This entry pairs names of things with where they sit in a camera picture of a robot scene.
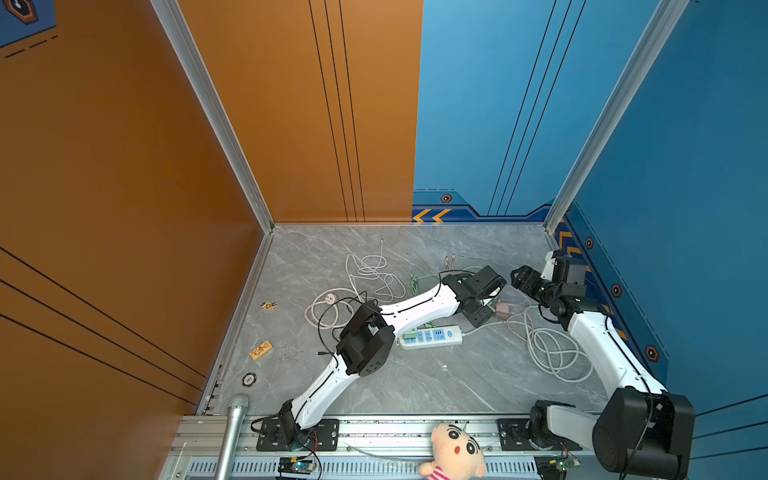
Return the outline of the pink charger block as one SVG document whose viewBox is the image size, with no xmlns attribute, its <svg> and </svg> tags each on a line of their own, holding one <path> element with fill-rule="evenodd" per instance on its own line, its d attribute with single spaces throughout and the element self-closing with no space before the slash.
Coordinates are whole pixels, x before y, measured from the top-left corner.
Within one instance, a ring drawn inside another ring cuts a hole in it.
<svg viewBox="0 0 768 480">
<path fill-rule="evenodd" d="M 499 319 L 506 320 L 511 316 L 511 305 L 505 302 L 499 302 L 494 306 L 495 316 Z"/>
</svg>

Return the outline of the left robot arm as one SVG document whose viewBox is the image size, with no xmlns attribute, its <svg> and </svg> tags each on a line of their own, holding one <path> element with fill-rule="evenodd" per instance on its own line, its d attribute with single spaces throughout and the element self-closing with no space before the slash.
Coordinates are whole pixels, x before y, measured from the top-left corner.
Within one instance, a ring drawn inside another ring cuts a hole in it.
<svg viewBox="0 0 768 480">
<path fill-rule="evenodd" d="M 480 326 L 493 317 L 490 304 L 506 284 L 489 266 L 477 272 L 449 270 L 439 273 L 438 283 L 417 296 L 388 305 L 362 303 L 343 328 L 319 377 L 301 395 L 281 406 L 278 418 L 288 441 L 315 427 L 354 381 L 377 372 L 398 337 L 456 313 Z"/>
</svg>

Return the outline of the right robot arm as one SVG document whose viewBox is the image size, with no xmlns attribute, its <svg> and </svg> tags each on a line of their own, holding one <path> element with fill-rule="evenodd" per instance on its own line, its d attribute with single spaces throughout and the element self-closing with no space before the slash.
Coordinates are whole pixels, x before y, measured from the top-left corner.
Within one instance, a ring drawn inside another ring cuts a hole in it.
<svg viewBox="0 0 768 480">
<path fill-rule="evenodd" d="M 569 440 L 621 477 L 686 478 L 694 407 L 644 367 L 620 338 L 607 309 L 588 296 L 585 263 L 555 250 L 543 272 L 521 266 L 512 271 L 511 284 L 551 312 L 581 347 L 608 397 L 600 414 L 537 401 L 530 411 L 531 443 L 545 449 Z"/>
</svg>

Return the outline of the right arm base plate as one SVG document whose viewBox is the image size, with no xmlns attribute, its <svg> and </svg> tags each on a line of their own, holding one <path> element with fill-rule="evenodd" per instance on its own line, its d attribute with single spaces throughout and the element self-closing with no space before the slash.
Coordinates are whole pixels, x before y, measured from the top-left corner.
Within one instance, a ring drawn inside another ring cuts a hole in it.
<svg viewBox="0 0 768 480">
<path fill-rule="evenodd" d="M 582 450 L 579 444 L 571 440 L 533 427 L 529 418 L 500 418 L 496 424 L 503 451 L 555 451 L 562 447 Z"/>
</svg>

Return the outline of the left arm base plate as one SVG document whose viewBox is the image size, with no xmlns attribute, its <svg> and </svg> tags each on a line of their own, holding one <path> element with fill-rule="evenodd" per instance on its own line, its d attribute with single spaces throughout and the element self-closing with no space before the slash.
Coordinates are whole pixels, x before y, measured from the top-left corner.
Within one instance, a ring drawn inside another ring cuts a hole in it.
<svg viewBox="0 0 768 480">
<path fill-rule="evenodd" d="M 340 421 L 323 419 L 316 426 L 305 430 L 284 429 L 277 418 L 253 421 L 251 430 L 256 435 L 259 452 L 288 452 L 312 450 L 333 452 L 337 450 Z"/>
</svg>

